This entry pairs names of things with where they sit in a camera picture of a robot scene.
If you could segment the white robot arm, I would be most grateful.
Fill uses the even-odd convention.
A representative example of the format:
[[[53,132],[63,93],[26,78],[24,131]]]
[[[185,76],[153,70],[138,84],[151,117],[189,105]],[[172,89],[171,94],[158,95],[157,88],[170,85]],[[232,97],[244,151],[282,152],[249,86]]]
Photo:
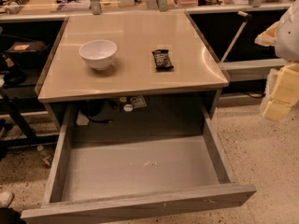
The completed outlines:
[[[273,46],[276,55],[287,62],[279,71],[270,70],[261,103],[264,118],[282,120],[299,101],[299,0],[254,42],[264,47]]]

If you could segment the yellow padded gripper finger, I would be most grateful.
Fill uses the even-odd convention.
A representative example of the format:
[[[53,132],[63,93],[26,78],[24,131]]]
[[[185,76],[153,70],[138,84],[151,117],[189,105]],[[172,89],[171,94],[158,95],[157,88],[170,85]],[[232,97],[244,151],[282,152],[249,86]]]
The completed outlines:
[[[260,46],[269,47],[276,45],[278,22],[273,23],[265,31],[257,35],[254,40],[255,44]]]
[[[299,101],[299,63],[288,63],[279,70],[272,68],[267,76],[262,116],[284,119]]]

